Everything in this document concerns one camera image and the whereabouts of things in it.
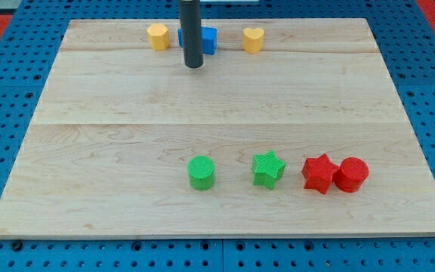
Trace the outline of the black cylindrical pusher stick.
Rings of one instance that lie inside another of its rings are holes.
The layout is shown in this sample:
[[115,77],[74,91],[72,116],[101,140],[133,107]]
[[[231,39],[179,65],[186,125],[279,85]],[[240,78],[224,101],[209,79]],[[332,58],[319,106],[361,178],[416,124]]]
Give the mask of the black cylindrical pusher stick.
[[196,69],[203,65],[200,0],[180,0],[179,12],[184,63]]

